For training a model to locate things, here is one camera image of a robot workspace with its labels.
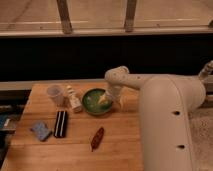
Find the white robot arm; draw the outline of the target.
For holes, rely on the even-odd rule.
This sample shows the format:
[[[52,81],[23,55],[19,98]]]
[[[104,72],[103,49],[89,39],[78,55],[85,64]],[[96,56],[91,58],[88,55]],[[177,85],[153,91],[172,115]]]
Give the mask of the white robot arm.
[[[139,91],[144,171],[198,171],[189,113],[205,101],[205,81],[212,72],[213,60],[194,76],[131,74],[125,66],[105,73],[102,102],[120,102],[123,87]]]

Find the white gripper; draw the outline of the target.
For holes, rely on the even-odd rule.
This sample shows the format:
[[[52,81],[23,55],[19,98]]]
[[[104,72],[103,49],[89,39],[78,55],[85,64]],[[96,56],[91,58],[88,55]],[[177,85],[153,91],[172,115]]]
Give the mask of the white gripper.
[[[106,101],[108,101],[108,98],[110,100],[116,100],[116,104],[122,108],[123,106],[123,101],[120,98],[121,97],[121,91],[122,91],[122,87],[121,86],[109,86],[108,90],[107,90],[107,95],[103,94],[100,96],[98,103],[104,103]]]

